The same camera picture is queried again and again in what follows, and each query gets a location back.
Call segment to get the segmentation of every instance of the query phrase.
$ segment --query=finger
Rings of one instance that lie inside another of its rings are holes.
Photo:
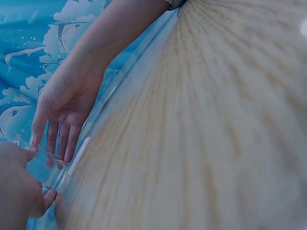
[[[75,153],[79,135],[81,132],[82,126],[71,126],[69,133],[68,144],[65,152],[65,162],[69,163],[72,160],[72,157]]]
[[[37,149],[18,149],[16,154],[16,159],[20,162],[23,168],[26,168],[27,163],[31,161],[37,154]]]
[[[56,144],[59,132],[59,123],[56,121],[50,121],[48,123],[47,132],[47,150],[53,154],[56,152]]]
[[[66,208],[65,208],[65,198],[62,194],[58,193],[54,205],[54,216],[56,218],[56,223],[58,229],[65,229],[66,220]]]
[[[37,189],[35,192],[35,202],[32,205],[32,211],[30,213],[30,218],[41,218],[45,212],[50,208],[52,202],[57,196],[57,191],[50,189],[43,195],[41,190],[41,185],[37,184]]]
[[[30,139],[31,147],[37,147],[42,140],[49,112],[50,108],[45,97],[40,97],[37,102],[36,112],[32,122],[32,136]]]
[[[70,125],[61,123],[59,129],[58,158],[60,158],[62,161],[64,160],[70,129]]]
[[[54,165],[53,159],[52,159],[52,157],[50,156],[49,153],[46,153],[46,155],[47,155],[46,168],[52,169],[52,167]]]
[[[57,191],[54,189],[50,189],[48,192],[46,192],[46,194],[44,195],[45,211],[47,211],[48,208],[50,208],[56,196],[57,196]]]

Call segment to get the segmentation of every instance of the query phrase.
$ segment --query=blue printed backdrop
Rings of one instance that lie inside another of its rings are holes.
[[[0,0],[0,140],[29,140],[39,92],[110,2]],[[98,98],[152,27],[111,63]],[[35,226],[30,220],[28,230]]]

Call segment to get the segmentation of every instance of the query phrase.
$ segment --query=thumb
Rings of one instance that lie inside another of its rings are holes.
[[[42,140],[50,111],[50,106],[46,97],[40,97],[32,122],[32,136],[29,143],[31,147],[37,147]]]
[[[54,189],[48,190],[45,194],[42,194],[42,190],[39,189],[35,195],[35,203],[33,204],[30,218],[41,218],[45,212],[50,208],[52,202],[57,196],[57,191]]]

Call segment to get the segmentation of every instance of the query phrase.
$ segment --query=wrist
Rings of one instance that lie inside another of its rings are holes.
[[[76,46],[65,62],[77,67],[81,77],[95,77],[102,80],[111,61],[104,59],[101,53],[98,50]]]

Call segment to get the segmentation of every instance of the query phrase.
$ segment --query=dolphin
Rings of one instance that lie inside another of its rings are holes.
[[[0,134],[6,138],[4,131],[6,126],[21,109],[30,106],[32,105],[27,102],[10,102],[0,105]]]

